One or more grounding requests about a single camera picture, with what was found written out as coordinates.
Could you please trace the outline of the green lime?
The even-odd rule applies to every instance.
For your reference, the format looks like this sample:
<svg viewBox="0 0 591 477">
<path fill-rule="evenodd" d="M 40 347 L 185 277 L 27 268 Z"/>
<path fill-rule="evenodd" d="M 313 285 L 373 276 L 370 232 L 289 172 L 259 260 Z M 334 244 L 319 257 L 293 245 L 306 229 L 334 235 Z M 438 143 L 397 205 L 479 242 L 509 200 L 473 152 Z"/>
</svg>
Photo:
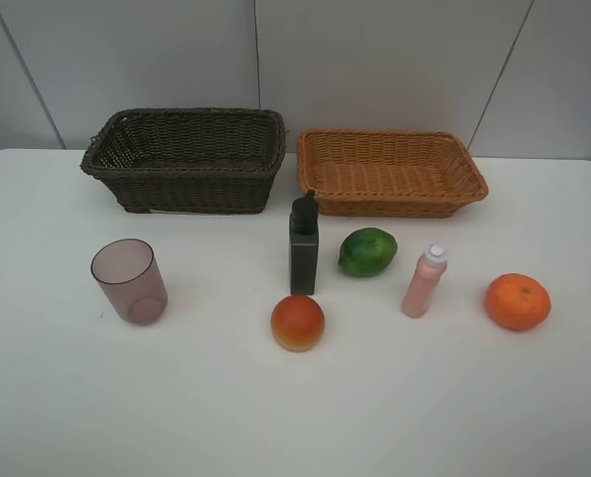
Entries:
<svg viewBox="0 0 591 477">
<path fill-rule="evenodd" d="M 350 276 L 376 276 L 392 263 L 397 250 L 397 241 L 390 233 L 378 228 L 359 229 L 342 242 L 338 266 Z"/>
</svg>

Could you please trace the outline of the dark grey pump bottle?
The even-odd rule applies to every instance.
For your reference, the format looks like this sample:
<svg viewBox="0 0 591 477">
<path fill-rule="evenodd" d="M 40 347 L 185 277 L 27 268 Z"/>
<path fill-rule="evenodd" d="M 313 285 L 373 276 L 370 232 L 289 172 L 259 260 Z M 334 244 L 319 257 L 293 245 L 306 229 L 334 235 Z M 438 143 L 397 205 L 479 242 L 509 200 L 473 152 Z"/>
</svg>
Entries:
<svg viewBox="0 0 591 477">
<path fill-rule="evenodd" d="M 289 283 L 292 295 L 315 293 L 319 253 L 319 205 L 309 190 L 296 199 L 289 217 Z"/>
</svg>

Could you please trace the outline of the orange wicker basket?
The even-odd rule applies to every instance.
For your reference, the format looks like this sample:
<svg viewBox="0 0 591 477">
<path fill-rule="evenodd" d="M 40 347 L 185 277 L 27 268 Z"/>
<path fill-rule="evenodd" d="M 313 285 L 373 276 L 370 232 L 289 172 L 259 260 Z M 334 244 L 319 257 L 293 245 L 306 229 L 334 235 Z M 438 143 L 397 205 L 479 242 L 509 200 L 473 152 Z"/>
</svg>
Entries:
<svg viewBox="0 0 591 477">
<path fill-rule="evenodd" d="M 297 177 L 339 217 L 448 218 L 489 194 L 468 149 L 440 131 L 306 129 Z"/>
</svg>

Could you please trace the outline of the dark brown wicker basket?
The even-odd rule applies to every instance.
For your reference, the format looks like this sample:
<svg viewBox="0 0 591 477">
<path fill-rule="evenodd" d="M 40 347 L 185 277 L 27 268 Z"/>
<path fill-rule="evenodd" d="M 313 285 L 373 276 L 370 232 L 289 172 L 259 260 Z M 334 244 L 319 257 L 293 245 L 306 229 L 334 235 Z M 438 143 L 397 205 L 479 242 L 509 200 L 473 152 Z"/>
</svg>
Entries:
<svg viewBox="0 0 591 477">
<path fill-rule="evenodd" d="M 258 214 L 285 149 L 273 110 L 134 108 L 107 120 L 80 168 L 128 213 Z"/>
</svg>

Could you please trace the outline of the translucent purple plastic cup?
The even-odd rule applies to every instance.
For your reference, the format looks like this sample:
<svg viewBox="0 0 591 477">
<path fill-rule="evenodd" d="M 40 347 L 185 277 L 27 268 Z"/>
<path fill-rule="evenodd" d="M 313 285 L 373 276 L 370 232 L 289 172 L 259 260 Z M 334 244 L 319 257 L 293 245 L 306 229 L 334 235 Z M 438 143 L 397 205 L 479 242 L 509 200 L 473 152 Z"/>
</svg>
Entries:
<svg viewBox="0 0 591 477">
<path fill-rule="evenodd" d="M 93 257 L 90 272 L 117 315 L 126 323 L 155 323 L 168 304 L 155 253 L 138 238 L 116 240 Z"/>
</svg>

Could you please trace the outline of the red orange peach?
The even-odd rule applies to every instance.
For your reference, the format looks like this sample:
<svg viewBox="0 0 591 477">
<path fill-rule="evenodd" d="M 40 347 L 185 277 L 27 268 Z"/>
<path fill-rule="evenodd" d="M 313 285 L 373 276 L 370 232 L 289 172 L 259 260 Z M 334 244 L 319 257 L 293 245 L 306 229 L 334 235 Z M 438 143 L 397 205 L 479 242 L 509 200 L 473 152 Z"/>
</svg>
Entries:
<svg viewBox="0 0 591 477">
<path fill-rule="evenodd" d="M 322 339 L 326 319 L 321 306 L 307 295 L 290 295 L 272 310 L 270 326 L 274 340 L 283 349 L 302 353 Z"/>
</svg>

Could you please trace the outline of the orange tangerine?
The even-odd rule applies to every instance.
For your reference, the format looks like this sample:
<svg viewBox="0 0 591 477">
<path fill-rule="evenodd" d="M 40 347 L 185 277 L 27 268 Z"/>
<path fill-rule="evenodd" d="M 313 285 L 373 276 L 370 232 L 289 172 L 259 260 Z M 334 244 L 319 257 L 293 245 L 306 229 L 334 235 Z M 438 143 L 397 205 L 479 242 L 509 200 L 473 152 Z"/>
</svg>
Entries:
<svg viewBox="0 0 591 477">
<path fill-rule="evenodd" d="M 543 323 L 551 312 L 547 290 L 535 279 L 520 273 L 503 274 L 485 292 L 485 311 L 497 325 L 526 332 Z"/>
</svg>

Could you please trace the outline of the pink bottle white cap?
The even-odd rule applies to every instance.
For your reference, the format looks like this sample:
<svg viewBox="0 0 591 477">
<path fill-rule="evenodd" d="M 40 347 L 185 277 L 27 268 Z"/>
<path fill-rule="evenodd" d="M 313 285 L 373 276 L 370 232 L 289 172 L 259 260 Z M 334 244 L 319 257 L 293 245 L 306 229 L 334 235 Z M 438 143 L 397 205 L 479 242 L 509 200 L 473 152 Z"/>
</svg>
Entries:
<svg viewBox="0 0 591 477">
<path fill-rule="evenodd" d="M 420 318 L 425 314 L 447 266 L 448 252 L 444 246 L 432 243 L 423 251 L 401 302 L 400 309 L 406 316 Z"/>
</svg>

